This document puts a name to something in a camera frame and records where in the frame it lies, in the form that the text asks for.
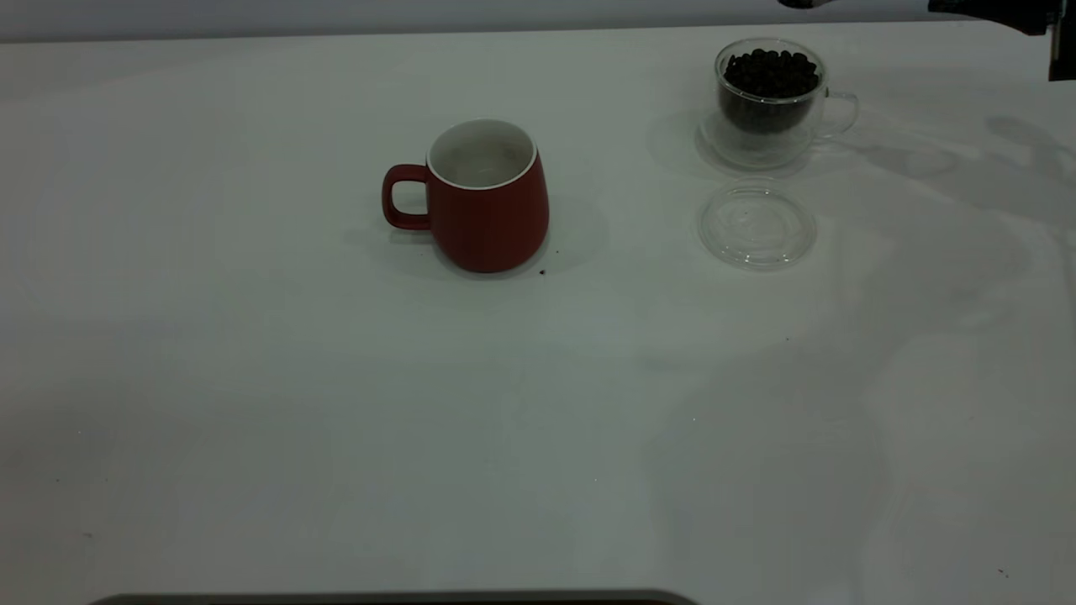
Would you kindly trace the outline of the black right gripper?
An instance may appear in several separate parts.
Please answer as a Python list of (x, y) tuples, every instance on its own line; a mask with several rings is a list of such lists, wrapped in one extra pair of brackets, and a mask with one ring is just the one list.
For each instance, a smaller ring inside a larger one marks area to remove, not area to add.
[(929, 11), (1003, 24), (1030, 37), (1045, 36), (1052, 27), (1049, 81), (1075, 80), (1075, 15), (1060, 16), (1053, 23), (1052, 1), (930, 0)]

